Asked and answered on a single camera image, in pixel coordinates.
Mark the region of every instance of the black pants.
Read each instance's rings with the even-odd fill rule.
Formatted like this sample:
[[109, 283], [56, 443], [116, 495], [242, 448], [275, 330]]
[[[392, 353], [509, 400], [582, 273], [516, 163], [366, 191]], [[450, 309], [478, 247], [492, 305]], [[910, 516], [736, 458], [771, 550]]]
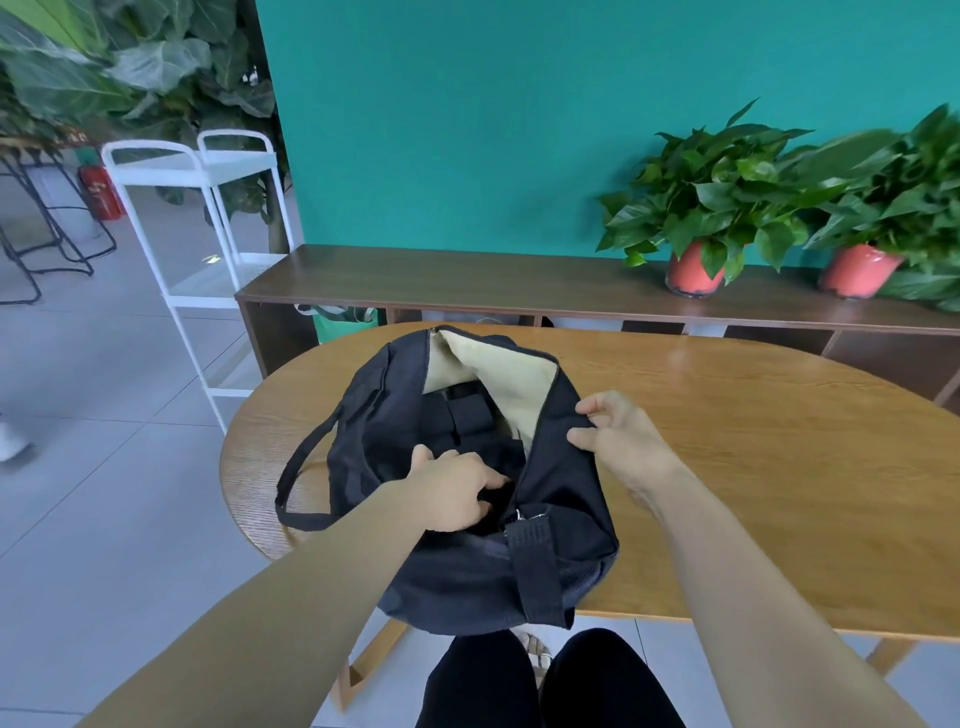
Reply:
[[513, 634], [458, 637], [430, 673], [417, 728], [684, 728], [650, 668], [609, 629], [571, 637], [540, 693]]

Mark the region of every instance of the large leafy plant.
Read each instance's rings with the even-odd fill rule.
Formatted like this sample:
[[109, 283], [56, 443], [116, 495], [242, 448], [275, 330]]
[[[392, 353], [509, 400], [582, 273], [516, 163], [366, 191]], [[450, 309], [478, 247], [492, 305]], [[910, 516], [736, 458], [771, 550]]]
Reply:
[[[273, 138], [286, 172], [273, 88], [236, 0], [0, 0], [0, 71], [4, 133], [51, 139], [69, 125], [97, 141], [195, 146], [202, 130], [253, 129]], [[229, 214], [259, 212], [271, 250], [287, 248], [270, 175], [221, 191]], [[182, 203], [181, 189], [159, 192]]]
[[870, 243], [931, 273], [960, 266], [960, 119], [946, 104], [894, 145], [891, 163], [822, 205], [815, 248]]
[[787, 251], [808, 238], [798, 213], [842, 194], [897, 139], [877, 130], [785, 154], [808, 130], [737, 124], [755, 102], [719, 133], [660, 132], [662, 152], [644, 160], [631, 188], [600, 198], [605, 231], [597, 250], [622, 249], [624, 264], [636, 266], [663, 242], [679, 257], [698, 240], [707, 273], [723, 269], [730, 282], [743, 270], [745, 247], [754, 244], [779, 270]]

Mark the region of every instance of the wooden table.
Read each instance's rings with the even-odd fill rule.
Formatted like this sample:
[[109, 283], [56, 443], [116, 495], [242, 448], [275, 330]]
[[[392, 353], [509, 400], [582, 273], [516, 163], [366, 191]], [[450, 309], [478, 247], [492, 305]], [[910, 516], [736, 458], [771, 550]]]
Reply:
[[[221, 480], [230, 513], [268, 557], [309, 538], [281, 526], [274, 512], [276, 481], [290, 454], [333, 411], [361, 364], [387, 341], [426, 326], [369, 329], [314, 348], [241, 406], [224, 442]], [[881, 672], [915, 640], [960, 641], [954, 415], [852, 367], [769, 344], [463, 328], [507, 333], [521, 346], [554, 354], [582, 395], [615, 388], [643, 406], [830, 625], [889, 638], [871, 657]], [[300, 478], [297, 510], [327, 510], [328, 441]], [[578, 611], [689, 619], [659, 526], [602, 469], [601, 480], [620, 556]], [[389, 651], [397, 636], [376, 648]], [[359, 687], [375, 658], [355, 669], [348, 685]]]

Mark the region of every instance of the red flower pot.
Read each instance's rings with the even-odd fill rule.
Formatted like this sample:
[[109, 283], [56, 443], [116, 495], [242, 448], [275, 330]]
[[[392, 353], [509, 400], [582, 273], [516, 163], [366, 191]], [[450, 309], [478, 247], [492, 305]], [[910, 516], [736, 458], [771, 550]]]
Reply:
[[709, 296], [720, 286], [723, 269], [713, 278], [707, 275], [700, 260], [703, 247], [702, 243], [693, 242], [679, 259], [675, 255], [670, 256], [670, 267], [666, 271], [667, 288], [681, 296], [699, 299]]
[[890, 255], [866, 243], [841, 248], [820, 276], [820, 289], [842, 299], [869, 299], [901, 263], [903, 258], [899, 255]]

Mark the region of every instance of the forearm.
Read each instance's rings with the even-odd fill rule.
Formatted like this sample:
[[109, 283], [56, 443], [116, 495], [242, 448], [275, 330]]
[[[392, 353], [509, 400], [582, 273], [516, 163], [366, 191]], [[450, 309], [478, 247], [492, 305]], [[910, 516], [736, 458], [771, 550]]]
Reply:
[[694, 476], [650, 506], [736, 728], [924, 725]]
[[423, 533], [404, 481], [221, 600], [83, 722], [308, 726]]

